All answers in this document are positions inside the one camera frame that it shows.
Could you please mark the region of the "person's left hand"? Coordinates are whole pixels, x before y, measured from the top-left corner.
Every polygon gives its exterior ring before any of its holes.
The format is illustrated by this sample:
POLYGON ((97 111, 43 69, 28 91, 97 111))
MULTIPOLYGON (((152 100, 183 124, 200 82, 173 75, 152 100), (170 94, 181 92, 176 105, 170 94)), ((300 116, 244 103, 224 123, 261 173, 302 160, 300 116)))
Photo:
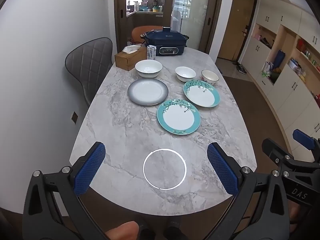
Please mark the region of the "person's left hand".
POLYGON ((130 221, 108 230, 105 235, 110 240, 136 240, 138 233, 139 225, 135 221, 130 221))

